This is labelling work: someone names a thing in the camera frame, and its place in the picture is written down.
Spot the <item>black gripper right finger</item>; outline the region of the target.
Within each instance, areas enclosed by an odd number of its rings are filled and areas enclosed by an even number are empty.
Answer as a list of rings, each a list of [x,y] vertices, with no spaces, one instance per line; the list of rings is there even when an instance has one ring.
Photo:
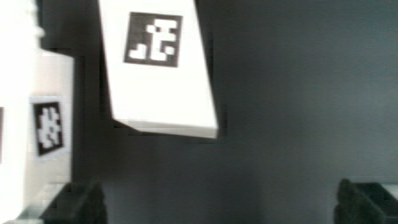
[[[398,224],[398,183],[342,180],[335,224]]]

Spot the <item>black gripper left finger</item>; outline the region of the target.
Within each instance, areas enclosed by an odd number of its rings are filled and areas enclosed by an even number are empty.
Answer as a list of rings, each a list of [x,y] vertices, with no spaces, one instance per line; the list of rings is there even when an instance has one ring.
[[[45,224],[107,224],[105,193],[98,181],[66,185],[40,218]]]

